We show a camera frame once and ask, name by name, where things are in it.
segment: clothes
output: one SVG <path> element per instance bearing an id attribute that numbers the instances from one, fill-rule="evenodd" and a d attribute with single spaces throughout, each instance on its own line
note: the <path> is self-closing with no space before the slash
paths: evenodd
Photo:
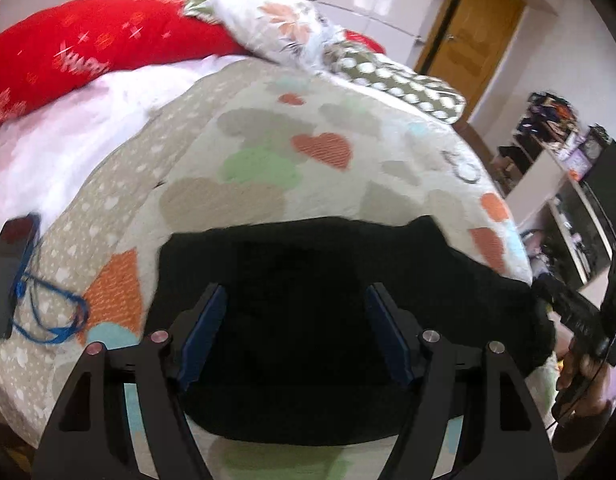
<path id="1" fill-rule="evenodd" d="M 167 328 L 209 282 L 227 289 L 226 318 L 182 406 L 235 440 L 326 446 L 398 433 L 410 399 L 390 381 L 364 313 L 373 282 L 454 343 L 503 342 L 524 375 L 554 345 L 530 288 L 450 248 L 431 217 L 175 234 L 161 249 L 145 332 Z"/>
<path id="2" fill-rule="evenodd" d="M 526 116 L 521 119 L 517 130 L 546 143 L 558 160 L 566 160 L 586 140 L 579 129 L 575 111 L 566 99 L 549 92 L 534 92 L 528 103 Z M 522 146 L 534 160 L 533 149 Z"/>

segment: white sheet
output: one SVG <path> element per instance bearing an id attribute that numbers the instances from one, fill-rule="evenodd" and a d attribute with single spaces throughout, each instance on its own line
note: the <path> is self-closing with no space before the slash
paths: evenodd
<path id="1" fill-rule="evenodd" d="M 0 231 L 8 219 L 41 215 L 43 234 L 89 174 L 135 136 L 150 114 L 198 79 L 244 59 L 210 56 L 111 72 L 0 127 Z"/>

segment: bed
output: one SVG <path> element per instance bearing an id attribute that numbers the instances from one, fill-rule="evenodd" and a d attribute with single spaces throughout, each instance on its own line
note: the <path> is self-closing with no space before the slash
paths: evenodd
<path id="1" fill-rule="evenodd" d="M 173 232 L 320 216 L 401 225 L 430 214 L 454 248 L 532 279 L 505 202 L 448 124 L 385 92 L 253 57 L 110 72 L 2 125 L 0 228 L 30 211 L 42 218 L 38 274 L 83 293 L 92 309 L 86 330 L 63 345 L 19 333 L 0 340 L 0 410 L 33 446 L 84 346 L 140 337 L 156 255 Z M 48 325 L 72 313 L 43 291 L 38 305 Z M 16 319 L 35 331 L 29 296 Z M 528 377 L 546 420 L 556 377 L 554 356 Z M 130 386 L 127 402 L 138 462 L 150 473 Z M 376 478 L 394 443 L 303 449 L 192 426 L 216 478 L 269 478 L 271 468 Z M 460 419 L 449 423 L 438 474 L 452 467 L 460 428 Z"/>

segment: human hand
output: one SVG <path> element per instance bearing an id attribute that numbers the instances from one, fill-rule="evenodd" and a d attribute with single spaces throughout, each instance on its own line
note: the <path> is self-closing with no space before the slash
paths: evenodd
<path id="1" fill-rule="evenodd" d="M 568 388 L 577 373 L 588 380 L 593 378 L 594 380 L 576 405 L 572 403 L 565 405 L 562 413 L 571 412 L 574 409 L 575 416 L 599 415 L 606 409 L 610 400 L 608 397 L 610 365 L 608 363 L 601 364 L 600 361 L 592 359 L 589 355 L 579 358 L 572 352 L 573 347 L 574 339 L 570 342 L 570 350 L 563 359 L 563 370 L 557 380 L 557 390 L 562 391 Z"/>

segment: black cable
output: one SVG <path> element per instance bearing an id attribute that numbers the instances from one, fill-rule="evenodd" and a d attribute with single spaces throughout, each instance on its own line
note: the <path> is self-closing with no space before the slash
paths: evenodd
<path id="1" fill-rule="evenodd" d="M 597 379 L 597 376 L 599 375 L 599 372 L 601 371 L 601 368 L 604 367 L 604 365 L 606 364 L 606 362 L 608 362 L 608 355 L 610 354 L 610 349 L 612 348 L 613 344 L 614 344 L 614 340 L 616 339 L 616 332 L 614 333 L 613 338 L 611 339 L 610 343 L 608 343 L 608 348 L 606 349 L 606 354 L 604 355 L 604 358 L 601 361 L 601 364 L 599 365 L 599 368 L 597 368 L 597 371 L 595 372 L 595 374 L 592 376 L 592 379 L 588 380 L 588 384 L 586 385 L 586 389 L 584 389 L 580 394 L 579 397 L 577 397 L 571 404 L 570 404 L 570 408 L 568 410 L 566 410 L 565 412 L 563 412 L 559 418 L 557 418 L 552 424 L 549 424 L 548 427 L 546 428 L 546 431 L 549 431 L 552 427 L 554 427 L 556 424 L 559 423 L 560 420 L 562 420 L 562 418 L 565 415 L 568 415 L 570 413 L 572 413 L 573 409 L 576 407 L 576 405 L 578 404 L 578 402 L 588 393 L 588 389 L 590 388 L 590 385 L 592 383 L 595 382 L 595 379 Z"/>

